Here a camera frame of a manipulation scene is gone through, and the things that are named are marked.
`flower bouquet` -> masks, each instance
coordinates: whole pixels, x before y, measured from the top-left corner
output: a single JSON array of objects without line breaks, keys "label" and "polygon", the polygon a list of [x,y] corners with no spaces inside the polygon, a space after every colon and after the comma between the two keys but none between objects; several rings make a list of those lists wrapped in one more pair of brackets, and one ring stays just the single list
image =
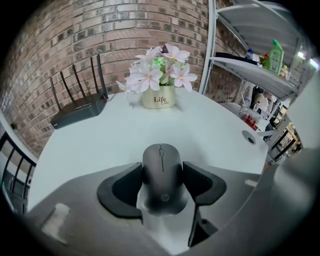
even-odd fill
[{"label": "flower bouquet", "polygon": [[183,85],[191,92],[190,82],[197,79],[197,75],[189,73],[190,66],[185,63],[189,55],[188,51],[167,43],[150,48],[145,55],[135,56],[138,60],[131,64],[125,84],[116,82],[126,93],[143,93],[142,102],[146,108],[171,108],[176,103],[175,86]]}]

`tabletop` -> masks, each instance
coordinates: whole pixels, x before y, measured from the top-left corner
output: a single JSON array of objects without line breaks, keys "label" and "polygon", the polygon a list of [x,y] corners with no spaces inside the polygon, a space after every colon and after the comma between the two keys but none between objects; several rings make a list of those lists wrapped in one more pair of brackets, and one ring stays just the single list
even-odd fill
[{"label": "tabletop", "polygon": [[[268,146],[230,111],[184,88],[176,105],[143,107],[140,94],[110,95],[100,115],[55,130],[34,170],[28,210],[65,182],[86,174],[141,162],[152,144],[171,144],[181,161],[260,174]],[[256,141],[245,140],[248,131]]]}]

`router antenna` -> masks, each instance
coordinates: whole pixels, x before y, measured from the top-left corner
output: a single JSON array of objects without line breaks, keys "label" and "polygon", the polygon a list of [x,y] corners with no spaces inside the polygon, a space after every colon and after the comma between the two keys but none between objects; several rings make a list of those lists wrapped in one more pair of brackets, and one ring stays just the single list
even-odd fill
[{"label": "router antenna", "polygon": [[51,83],[51,89],[52,89],[52,92],[53,92],[55,103],[57,104],[58,109],[61,110],[60,104],[59,104],[58,99],[57,99],[56,90],[55,90],[55,87],[54,87],[54,82],[52,81],[52,77],[51,76],[50,76],[50,83]]},{"label": "router antenna", "polygon": [[92,60],[92,57],[90,57],[90,62],[91,62],[91,70],[92,70],[92,74],[93,74],[93,80],[94,80],[94,85],[95,85],[95,90],[96,93],[99,94],[99,88],[97,85],[97,80],[96,80],[96,75],[95,75],[95,69],[94,69],[94,62]]},{"label": "router antenna", "polygon": [[61,76],[61,78],[62,78],[62,82],[63,82],[63,84],[64,84],[64,87],[65,87],[67,93],[69,94],[70,99],[71,99],[72,102],[74,103],[75,100],[74,100],[74,98],[72,97],[72,95],[71,95],[71,93],[70,93],[70,91],[69,91],[69,88],[68,88],[68,86],[67,86],[67,84],[66,84],[66,81],[65,81],[65,78],[64,78],[64,74],[62,74],[62,71],[60,71],[60,76]]},{"label": "router antenna", "polygon": [[98,62],[98,73],[99,73],[100,81],[101,81],[101,84],[102,84],[103,94],[104,94],[104,96],[108,99],[108,94],[107,94],[107,90],[106,90],[106,86],[105,86],[104,77],[102,76],[101,62],[100,62],[100,54],[99,54],[99,53],[98,53],[98,55],[96,56],[96,60],[97,60],[97,62]]},{"label": "router antenna", "polygon": [[84,89],[82,89],[82,86],[81,86],[81,84],[80,84],[80,81],[79,81],[79,78],[78,78],[78,75],[77,75],[77,71],[76,71],[75,64],[72,64],[72,68],[73,68],[73,72],[74,72],[76,81],[78,82],[78,85],[79,85],[79,87],[80,87],[80,91],[81,91],[81,93],[82,93],[82,96],[85,98],[86,95],[85,95]]}]

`shelf board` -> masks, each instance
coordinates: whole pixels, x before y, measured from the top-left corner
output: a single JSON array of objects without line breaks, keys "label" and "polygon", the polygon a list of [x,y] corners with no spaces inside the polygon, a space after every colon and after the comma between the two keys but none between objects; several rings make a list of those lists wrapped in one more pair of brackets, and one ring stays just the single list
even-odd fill
[{"label": "shelf board", "polygon": [[269,53],[272,40],[278,40],[284,51],[283,63],[290,67],[302,43],[300,28],[286,8],[271,2],[261,4],[217,9],[218,20],[255,54]]},{"label": "shelf board", "polygon": [[257,65],[231,58],[211,57],[210,60],[240,79],[265,89],[279,100],[290,98],[298,91],[289,81]]}]

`fluorescent light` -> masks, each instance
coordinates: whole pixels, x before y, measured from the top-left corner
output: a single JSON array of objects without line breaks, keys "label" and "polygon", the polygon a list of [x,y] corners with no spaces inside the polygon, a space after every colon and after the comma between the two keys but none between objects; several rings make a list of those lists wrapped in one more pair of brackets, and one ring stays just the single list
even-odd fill
[{"label": "fluorescent light", "polygon": [[319,68],[318,63],[316,63],[313,59],[310,59],[310,64],[311,64],[312,66],[314,66],[316,69]]},{"label": "fluorescent light", "polygon": [[304,54],[301,51],[298,52],[298,56],[304,59]]}]

